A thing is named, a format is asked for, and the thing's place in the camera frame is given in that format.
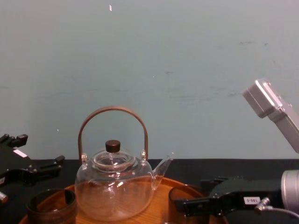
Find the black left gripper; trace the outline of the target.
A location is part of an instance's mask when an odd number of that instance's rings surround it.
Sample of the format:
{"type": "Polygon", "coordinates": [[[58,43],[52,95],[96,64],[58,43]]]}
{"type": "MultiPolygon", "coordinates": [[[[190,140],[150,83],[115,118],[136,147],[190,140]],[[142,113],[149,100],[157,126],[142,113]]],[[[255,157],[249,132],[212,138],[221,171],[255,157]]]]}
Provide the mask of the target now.
{"type": "Polygon", "coordinates": [[[0,186],[11,183],[34,185],[38,181],[57,177],[63,168],[63,155],[36,162],[14,147],[26,145],[28,135],[16,137],[4,134],[0,137],[0,186]]]}

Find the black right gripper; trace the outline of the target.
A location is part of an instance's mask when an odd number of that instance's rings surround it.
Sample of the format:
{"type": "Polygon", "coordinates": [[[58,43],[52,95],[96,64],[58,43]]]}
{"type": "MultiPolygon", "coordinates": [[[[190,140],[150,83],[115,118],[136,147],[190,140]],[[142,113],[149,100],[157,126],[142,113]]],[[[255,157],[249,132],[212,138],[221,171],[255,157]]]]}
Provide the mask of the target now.
{"type": "Polygon", "coordinates": [[[176,199],[177,212],[186,217],[214,215],[224,216],[233,210],[252,210],[263,198],[270,205],[283,208],[280,179],[253,180],[243,177],[217,177],[200,180],[200,187],[209,197],[176,199]]]}

